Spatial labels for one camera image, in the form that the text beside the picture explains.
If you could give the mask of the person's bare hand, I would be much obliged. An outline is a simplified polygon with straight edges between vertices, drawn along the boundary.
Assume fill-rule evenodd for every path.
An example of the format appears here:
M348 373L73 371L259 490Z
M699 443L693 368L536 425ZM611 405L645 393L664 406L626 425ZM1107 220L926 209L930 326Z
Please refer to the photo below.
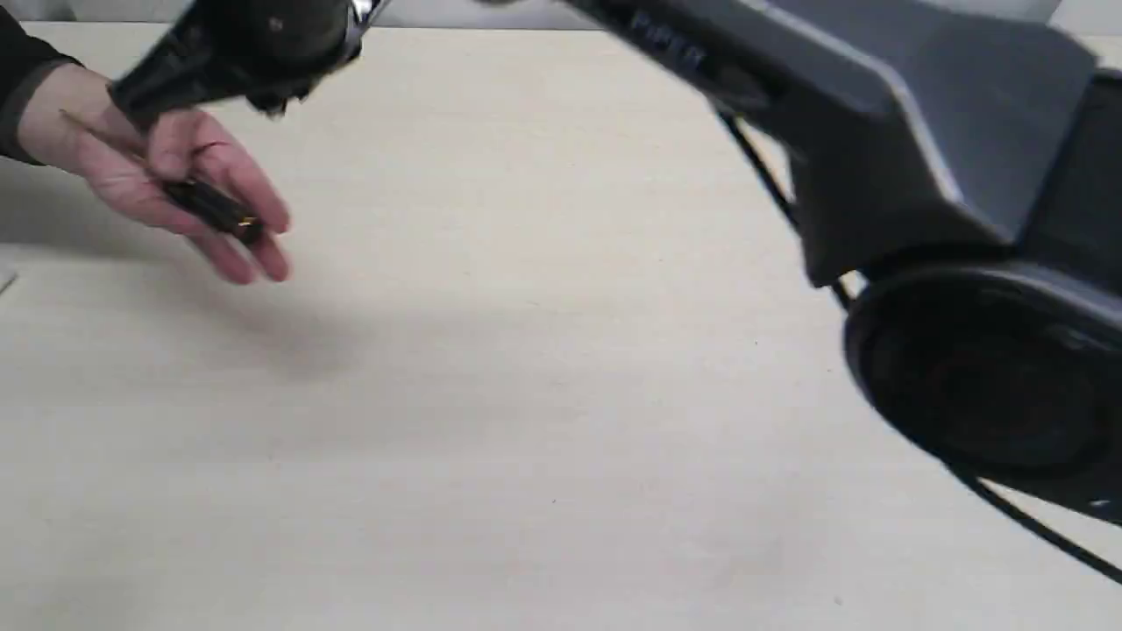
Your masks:
M77 175L112 210L137 223L191 241L231 283L288 278L291 264L277 237L291 213L248 150L215 118L200 110L160 116L137 131L110 100L108 81L91 68L53 68L21 111L17 140L34 161ZM173 205L163 183L201 175L255 211L266 235L247 254L203 221Z

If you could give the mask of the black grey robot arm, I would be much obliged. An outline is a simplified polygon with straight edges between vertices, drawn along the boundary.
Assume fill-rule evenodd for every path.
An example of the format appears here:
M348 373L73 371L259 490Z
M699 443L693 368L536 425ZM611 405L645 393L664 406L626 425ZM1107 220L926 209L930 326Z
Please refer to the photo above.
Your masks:
M574 1L785 150L870 404L967 479L1119 524L1119 70L923 1Z

